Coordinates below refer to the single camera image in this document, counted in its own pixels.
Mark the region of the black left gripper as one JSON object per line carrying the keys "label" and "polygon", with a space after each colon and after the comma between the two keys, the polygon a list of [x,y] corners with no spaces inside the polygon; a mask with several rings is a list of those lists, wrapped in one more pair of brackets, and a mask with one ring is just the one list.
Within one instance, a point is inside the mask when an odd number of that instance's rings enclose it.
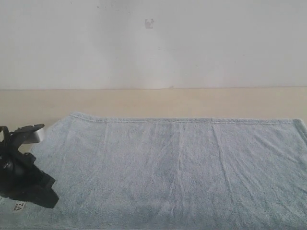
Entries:
{"label": "black left gripper", "polygon": [[26,199],[44,208],[54,208],[59,201],[52,186],[55,179],[40,170],[36,158],[17,149],[0,147],[0,195],[10,199]]}

